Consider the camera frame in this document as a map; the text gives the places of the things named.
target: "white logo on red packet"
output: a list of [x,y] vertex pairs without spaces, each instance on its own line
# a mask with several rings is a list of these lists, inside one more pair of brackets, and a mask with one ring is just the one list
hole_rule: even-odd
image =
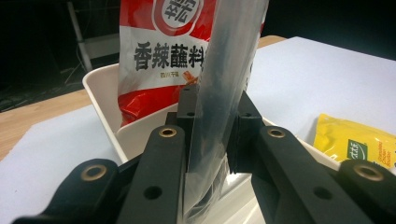
[[200,0],[157,0],[152,12],[154,24],[165,35],[190,33],[202,4]]

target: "white container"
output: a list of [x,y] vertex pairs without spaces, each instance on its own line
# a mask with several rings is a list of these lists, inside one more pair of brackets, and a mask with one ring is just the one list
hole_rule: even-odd
[[[84,77],[83,84],[110,142],[121,161],[127,162],[143,152],[151,131],[164,125],[167,112],[177,111],[177,105],[166,107],[121,128],[122,117],[117,101],[118,72],[118,64],[93,70]],[[263,121],[266,125],[274,125],[268,119],[263,118]],[[301,142],[318,162],[334,170],[338,169],[338,162]],[[224,184],[220,200],[210,211],[205,223],[263,223],[261,210],[249,181],[250,175],[240,175],[234,181],[234,177],[229,177]]]

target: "red and white food package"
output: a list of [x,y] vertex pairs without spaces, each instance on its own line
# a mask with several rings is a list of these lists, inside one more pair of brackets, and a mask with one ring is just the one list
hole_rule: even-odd
[[216,0],[121,0],[122,125],[178,102],[201,73]]

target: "yellow bag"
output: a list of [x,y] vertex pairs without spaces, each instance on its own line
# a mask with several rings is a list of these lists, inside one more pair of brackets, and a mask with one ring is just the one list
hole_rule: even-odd
[[321,114],[314,147],[335,161],[363,159],[396,167],[396,136],[346,119]]

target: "wooden surface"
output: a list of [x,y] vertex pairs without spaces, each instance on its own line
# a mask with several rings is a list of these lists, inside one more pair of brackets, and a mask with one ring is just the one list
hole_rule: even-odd
[[[259,48],[284,39],[268,35],[260,39]],[[32,125],[90,104],[87,92],[82,90],[0,113],[0,160],[14,148]]]

